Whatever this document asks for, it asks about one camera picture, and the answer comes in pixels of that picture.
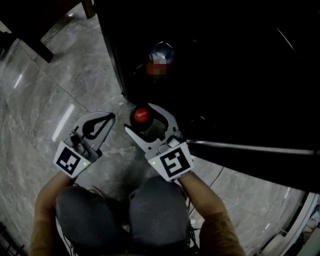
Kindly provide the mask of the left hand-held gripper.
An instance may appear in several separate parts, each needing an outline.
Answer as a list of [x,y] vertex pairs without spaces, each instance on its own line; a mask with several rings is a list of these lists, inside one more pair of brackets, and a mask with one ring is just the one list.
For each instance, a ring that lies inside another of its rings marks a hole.
[[[60,141],[53,163],[70,178],[79,176],[102,156],[99,148],[111,131],[115,119],[114,113],[101,111],[81,116],[69,137]],[[92,134],[95,125],[99,123],[102,125]]]

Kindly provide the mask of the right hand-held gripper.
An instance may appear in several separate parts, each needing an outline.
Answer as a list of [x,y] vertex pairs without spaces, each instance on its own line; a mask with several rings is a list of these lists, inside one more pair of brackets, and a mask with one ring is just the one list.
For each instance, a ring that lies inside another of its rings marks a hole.
[[128,124],[124,124],[124,130],[146,153],[148,163],[156,172],[167,182],[172,182],[191,172],[194,162],[175,117],[156,104],[148,103],[148,106],[154,119],[164,125],[166,139],[147,140],[141,132]]

